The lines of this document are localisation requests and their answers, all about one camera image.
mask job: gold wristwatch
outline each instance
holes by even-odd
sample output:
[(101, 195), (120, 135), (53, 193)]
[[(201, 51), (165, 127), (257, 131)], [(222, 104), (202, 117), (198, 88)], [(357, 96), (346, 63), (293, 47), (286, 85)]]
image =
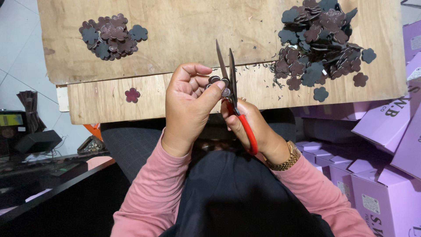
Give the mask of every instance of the gold wristwatch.
[(264, 158), (271, 170), (284, 171), (291, 168), (298, 161), (298, 159), (301, 156), (301, 152), (291, 141), (287, 142), (287, 146), (288, 146), (288, 149), (290, 150), (291, 155), (290, 155), (290, 158), (286, 162), (282, 164), (272, 164), (269, 160), (266, 159), (266, 157)]

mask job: plywood board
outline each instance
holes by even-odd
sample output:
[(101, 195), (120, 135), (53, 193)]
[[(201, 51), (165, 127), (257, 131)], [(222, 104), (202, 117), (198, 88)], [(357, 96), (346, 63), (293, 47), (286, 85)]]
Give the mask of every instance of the plywood board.
[[(259, 109), (385, 100), (400, 97), (407, 90), (405, 72), (402, 70), (395, 75), (387, 75), (384, 70), (373, 71), (365, 87), (354, 87), (354, 73), (334, 81), (326, 80), (323, 86), (329, 92), (329, 97), (319, 103), (313, 99), (313, 90), (320, 85), (301, 86), (299, 91), (290, 91), (284, 79), (281, 89), (273, 85), (273, 73), (263, 65), (267, 64), (236, 67), (238, 97), (246, 98)], [(362, 71), (370, 71), (373, 65), (380, 67), (374, 61), (372, 65), (364, 64)], [(211, 75), (220, 76), (220, 70)], [(165, 117), (165, 91), (171, 76), (172, 73), (169, 73), (68, 85), (71, 121), (73, 124), (94, 124)], [(387, 83), (379, 83), (385, 78), (388, 78)], [(124, 92), (132, 87), (141, 94), (136, 104), (125, 100)], [(220, 106), (218, 103), (212, 113), (219, 113)]]
[[(170, 73), (183, 62), (217, 67), (215, 39), (232, 48), (238, 64), (270, 60), (280, 49), (282, 12), (295, 0), (38, 0), (48, 76), (56, 85)], [(78, 31), (83, 21), (123, 13), (127, 27), (140, 24), (148, 40), (139, 51), (103, 61)]]
[[(291, 3), (286, 0), (281, 2), (286, 5)], [(395, 0), (340, 0), (339, 2), (346, 12), (355, 7), (358, 7), (359, 10), (357, 16), (352, 20), (354, 31), (350, 42), (365, 48), (373, 48), (377, 53), (377, 59), (369, 65), (362, 63), (361, 72), (370, 78), (364, 88), (354, 87), (352, 78), (355, 73), (334, 81), (327, 80), (324, 87), (329, 92), (329, 97), (322, 104), (384, 100), (404, 95), (406, 93), (406, 78), (399, 2)], [(233, 47), (227, 45), (226, 42), (220, 43), (220, 45), (223, 47), (221, 50), (224, 55), (228, 55), (227, 47)], [(216, 62), (217, 60), (214, 39), (209, 43), (209, 48), (209, 53), (204, 57), (205, 65), (212, 65), (207, 62)], [(236, 64), (240, 64), (244, 55), (241, 55), (239, 51), (234, 51), (233, 55)], [(172, 63), (164, 57), (161, 60)], [(258, 108), (320, 104), (313, 99), (315, 87), (302, 86), (296, 92), (289, 91), (284, 86), (281, 90), (277, 86), (272, 87), (273, 74), (262, 64), (260, 64), (260, 68), (258, 66), (247, 67), (250, 69), (246, 69), (245, 66), (237, 66), (238, 95), (247, 98), (247, 101), (255, 104)], [(220, 73), (217, 70), (213, 72), (213, 75), (220, 75)], [(72, 123), (90, 124), (164, 117), (165, 90), (170, 78), (171, 74), (169, 73), (69, 85), (69, 108)], [(281, 81), (283, 85), (286, 84), (286, 79)], [(131, 87), (141, 92), (137, 104), (125, 101), (124, 92)], [(217, 111), (219, 111), (218, 105), (213, 112)]]

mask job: plaid fabric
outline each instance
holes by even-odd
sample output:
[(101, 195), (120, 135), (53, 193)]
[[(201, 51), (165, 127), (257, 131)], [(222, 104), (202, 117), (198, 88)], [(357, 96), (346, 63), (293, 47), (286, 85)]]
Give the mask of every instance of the plaid fabric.
[[(277, 134), (295, 143), (295, 119), (290, 109), (265, 110), (262, 116)], [(146, 164), (164, 127), (164, 118), (101, 124), (102, 139), (130, 182)]]

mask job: orange object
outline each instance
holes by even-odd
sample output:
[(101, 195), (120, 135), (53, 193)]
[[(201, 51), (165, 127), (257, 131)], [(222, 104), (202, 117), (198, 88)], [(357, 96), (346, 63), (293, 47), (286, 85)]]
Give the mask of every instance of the orange object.
[(99, 124), (95, 124), (95, 126), (92, 126), (90, 124), (84, 124), (83, 126), (85, 126), (85, 128), (92, 133), (92, 135), (94, 135), (95, 137), (97, 137), (99, 140), (102, 141), (102, 136), (101, 136), (101, 131), (98, 128)]

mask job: pink long-sleeve shirt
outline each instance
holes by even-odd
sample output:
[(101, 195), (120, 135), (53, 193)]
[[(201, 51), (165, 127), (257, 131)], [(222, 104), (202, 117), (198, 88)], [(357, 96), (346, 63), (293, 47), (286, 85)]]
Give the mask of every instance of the pink long-sleeve shirt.
[[(114, 213), (111, 236), (159, 236), (170, 228), (177, 219), (190, 158), (190, 153), (169, 155), (160, 139)], [(346, 196), (303, 156), (290, 169), (273, 173), (309, 212), (322, 216), (336, 237), (374, 236)]]

